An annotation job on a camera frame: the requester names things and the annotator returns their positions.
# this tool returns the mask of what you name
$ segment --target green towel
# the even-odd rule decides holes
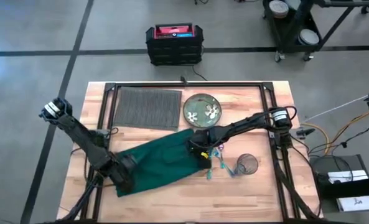
[[[116,188],[118,196],[155,189],[202,170],[186,147],[193,134],[187,129],[120,152],[120,156],[134,156],[137,166],[132,172],[133,190],[124,193]]]

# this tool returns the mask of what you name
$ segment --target metal cart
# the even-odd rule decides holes
[[[355,7],[369,7],[369,0],[301,0],[301,4],[296,11],[290,9],[288,15],[284,19],[277,19],[274,18],[273,12],[269,8],[270,1],[272,0],[263,0],[263,18],[269,21],[273,38],[277,46],[277,52],[274,56],[276,62],[285,59],[285,53],[295,52],[304,52],[303,60],[305,62],[310,61],[313,58],[312,54],[321,50],[329,37]],[[314,4],[318,4],[320,7],[347,7],[345,12],[339,17],[324,37],[321,37],[318,27],[311,15],[311,9]],[[319,36],[319,43],[317,45],[302,45],[297,40],[302,29],[313,30]]]

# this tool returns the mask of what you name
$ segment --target white flower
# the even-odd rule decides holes
[[[213,119],[216,117],[217,114],[219,114],[219,109],[217,108],[217,105],[213,105],[210,107],[210,105],[207,105],[207,110],[205,111],[205,114],[210,118]]]
[[[194,122],[194,121],[198,120],[197,115],[198,115],[198,113],[191,113],[191,112],[188,112],[188,113],[187,113],[187,118],[188,118],[191,122]]]

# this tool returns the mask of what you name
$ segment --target gray floor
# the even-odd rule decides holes
[[[86,1],[1,1],[0,51],[72,50]],[[322,32],[343,9],[313,9]],[[260,2],[210,0],[95,0],[81,49],[144,49],[144,32],[154,24],[193,22],[204,29],[205,47],[272,47]],[[327,45],[369,45],[369,14],[354,10]],[[301,119],[369,92],[369,51],[319,52],[304,63],[289,55],[277,64],[274,53],[204,54],[195,68],[209,80],[289,80]],[[21,217],[47,124],[40,109],[57,96],[69,57],[0,57],[0,223]],[[147,55],[79,56],[66,98],[78,116],[89,81],[199,80],[190,67],[154,67]],[[330,136],[367,110],[362,101],[312,120]],[[352,126],[344,139],[369,126]],[[307,143],[323,142],[313,134]],[[57,131],[31,223],[51,221],[57,213],[72,143]],[[369,133],[338,155],[361,154],[369,170]],[[326,214],[332,220],[369,223],[369,212]]]

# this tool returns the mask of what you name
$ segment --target gray mat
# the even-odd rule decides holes
[[[181,91],[122,87],[115,126],[177,130]]]

